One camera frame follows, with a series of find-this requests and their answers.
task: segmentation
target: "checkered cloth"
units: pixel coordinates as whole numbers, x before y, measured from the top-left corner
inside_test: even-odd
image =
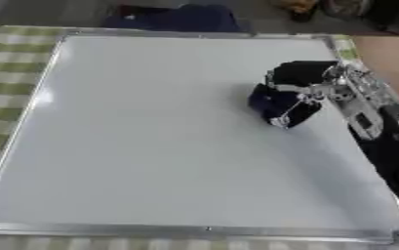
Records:
[[[0,152],[65,28],[0,28]],[[352,41],[337,36],[340,56],[360,63]],[[333,250],[375,249],[366,244],[280,241],[208,241],[91,237],[0,236],[0,250]]]

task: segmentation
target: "whiteboard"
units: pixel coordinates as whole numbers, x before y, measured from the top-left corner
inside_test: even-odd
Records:
[[[289,131],[247,107],[265,73],[323,42],[70,36],[4,158],[0,222],[399,229],[328,103]]]

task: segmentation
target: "robotic hand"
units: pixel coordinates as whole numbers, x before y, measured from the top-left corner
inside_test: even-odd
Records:
[[[327,98],[399,198],[399,97],[371,71],[338,62],[286,62],[267,72],[249,106],[271,125],[290,129]]]

